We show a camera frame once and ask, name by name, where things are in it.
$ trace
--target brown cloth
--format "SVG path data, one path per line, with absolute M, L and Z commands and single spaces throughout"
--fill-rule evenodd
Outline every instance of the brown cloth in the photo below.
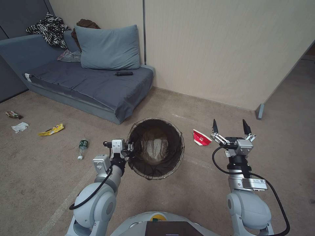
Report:
M 100 29 L 100 27 L 95 22 L 93 22 L 91 20 L 86 20 L 86 19 L 81 19 L 79 22 L 77 22 L 76 25 L 84 27 L 84 28 Z M 71 33 L 71 36 L 73 37 L 74 41 L 78 45 L 80 51 L 82 51 L 81 47 L 80 47 L 80 44 L 79 44 L 79 41 L 78 41 L 78 37 L 76 36 L 75 29 L 73 29 L 73 31 Z

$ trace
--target trash can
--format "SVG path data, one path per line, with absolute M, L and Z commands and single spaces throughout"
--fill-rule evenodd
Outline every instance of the trash can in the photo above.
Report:
M 129 167 L 148 180 L 170 176 L 183 161 L 183 135 L 162 118 L 146 118 L 135 123 L 126 143 L 134 143 L 135 156 L 128 160 Z

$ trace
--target yellow snack wrapper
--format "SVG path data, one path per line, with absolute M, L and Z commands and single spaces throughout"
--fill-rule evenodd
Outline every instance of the yellow snack wrapper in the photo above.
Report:
M 51 129 L 42 132 L 42 133 L 38 133 L 39 136 L 47 136 L 47 135 L 52 135 L 53 133 L 56 133 L 60 130 L 62 130 L 64 128 L 63 124 L 58 124 L 54 127 L 52 127 Z

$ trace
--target mattress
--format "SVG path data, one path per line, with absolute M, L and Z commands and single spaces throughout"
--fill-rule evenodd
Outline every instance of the mattress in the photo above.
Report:
M 132 71 L 131 76 L 116 76 L 117 71 Z M 96 70 L 81 67 L 80 62 L 52 61 L 26 71 L 31 82 L 98 106 L 110 108 L 122 122 L 148 94 L 153 71 L 140 67 L 134 70 Z

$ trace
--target sofa bed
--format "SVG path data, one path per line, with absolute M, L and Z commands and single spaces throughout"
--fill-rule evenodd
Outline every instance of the sofa bed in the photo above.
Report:
M 68 50 L 79 50 L 71 31 L 64 33 L 64 40 Z M 155 70 L 151 66 L 87 69 L 80 62 L 57 61 L 63 51 L 37 34 L 0 41 L 0 54 L 29 90 L 116 124 L 132 115 L 152 87 Z M 132 71 L 133 75 L 114 75 L 118 71 Z

